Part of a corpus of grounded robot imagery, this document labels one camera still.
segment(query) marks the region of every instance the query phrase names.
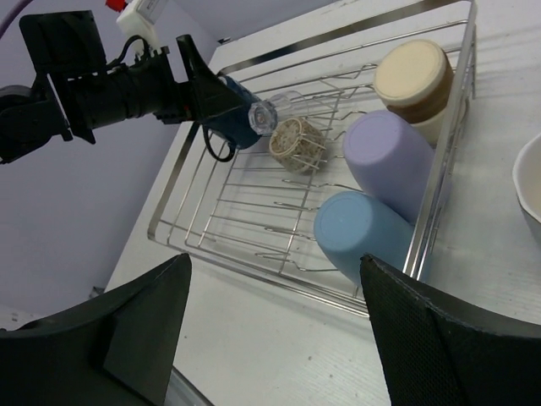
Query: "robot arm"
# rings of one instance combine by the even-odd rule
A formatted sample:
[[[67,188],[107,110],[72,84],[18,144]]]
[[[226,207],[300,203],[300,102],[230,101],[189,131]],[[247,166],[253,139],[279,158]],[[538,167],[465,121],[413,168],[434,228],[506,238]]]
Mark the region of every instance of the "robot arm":
[[[177,38],[189,78],[177,83],[168,49],[153,49],[143,36],[130,36],[121,56],[107,63],[90,11],[26,15],[19,26],[36,79],[31,88],[0,90],[0,163],[42,147],[56,134],[94,144],[92,129],[128,118],[152,113],[165,124],[201,122],[243,105],[208,69],[190,36]],[[123,58],[134,42],[143,50],[128,66]]]

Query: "white plastic part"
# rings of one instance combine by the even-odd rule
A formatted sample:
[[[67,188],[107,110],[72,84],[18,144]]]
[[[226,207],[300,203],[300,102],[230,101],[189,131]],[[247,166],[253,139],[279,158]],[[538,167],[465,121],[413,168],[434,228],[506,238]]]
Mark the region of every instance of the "white plastic part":
[[[168,0],[133,0],[117,18],[117,24],[127,38],[142,36],[150,45],[151,51],[160,52],[161,45],[154,28]],[[143,55],[143,42],[132,45],[135,55]]]

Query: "black cable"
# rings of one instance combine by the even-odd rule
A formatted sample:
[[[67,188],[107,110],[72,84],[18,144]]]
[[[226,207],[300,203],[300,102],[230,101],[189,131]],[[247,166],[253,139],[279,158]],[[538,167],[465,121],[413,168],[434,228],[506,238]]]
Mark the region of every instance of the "black cable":
[[[124,58],[126,57],[126,54],[128,53],[129,47],[136,42],[137,40],[142,40],[143,47],[144,47],[144,55],[149,57],[150,56],[150,45],[148,41],[143,38],[142,36],[130,36],[126,43],[124,44],[124,48],[122,48],[122,52],[120,52],[120,55],[118,58],[113,59],[110,63],[106,65],[107,69],[113,69],[120,65]]]
[[[233,148],[230,144],[227,144],[229,147],[229,153],[223,158],[219,157],[212,149],[212,145],[210,144],[209,130],[205,126],[203,126],[203,140],[205,140],[206,150],[209,152],[210,156],[212,156],[218,162],[229,162],[235,156],[235,148]]]

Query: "table surface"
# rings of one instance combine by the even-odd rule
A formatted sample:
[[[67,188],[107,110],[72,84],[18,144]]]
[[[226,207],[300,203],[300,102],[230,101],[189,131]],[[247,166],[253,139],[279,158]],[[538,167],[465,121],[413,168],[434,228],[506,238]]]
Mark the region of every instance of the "table surface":
[[[219,47],[210,66],[217,71],[379,14],[394,3],[401,6],[411,1],[333,3]],[[541,23],[536,18],[541,15],[541,3],[477,3],[478,98],[472,103],[467,136],[492,131],[495,136],[515,137],[518,144],[522,140],[525,143],[541,130]],[[177,254],[150,242],[146,231],[188,130],[186,123],[178,131],[108,289],[135,279]],[[509,177],[514,156],[513,151],[513,159],[502,160],[502,165],[509,166]],[[476,292],[459,277],[436,279],[439,288],[451,293],[464,285],[466,293],[458,296],[477,305],[541,321],[541,315],[528,313],[528,308],[537,309],[537,305],[519,300],[517,306],[525,309],[521,314],[518,307],[501,304],[512,298],[504,283],[488,283],[482,292]],[[368,321],[246,277],[220,272],[202,261],[194,261],[178,344],[175,366],[216,406],[390,403]]]

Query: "plastic tumbler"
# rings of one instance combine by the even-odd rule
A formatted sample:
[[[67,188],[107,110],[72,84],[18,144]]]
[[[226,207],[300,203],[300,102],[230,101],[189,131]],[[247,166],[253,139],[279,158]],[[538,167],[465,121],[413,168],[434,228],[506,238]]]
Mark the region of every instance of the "plastic tumbler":
[[[395,268],[404,267],[413,226],[373,197],[341,192],[318,210],[314,236],[329,261],[360,286],[361,257],[365,254]]]
[[[381,110],[353,123],[342,147],[363,191],[415,223],[434,161],[423,136],[395,113]]]

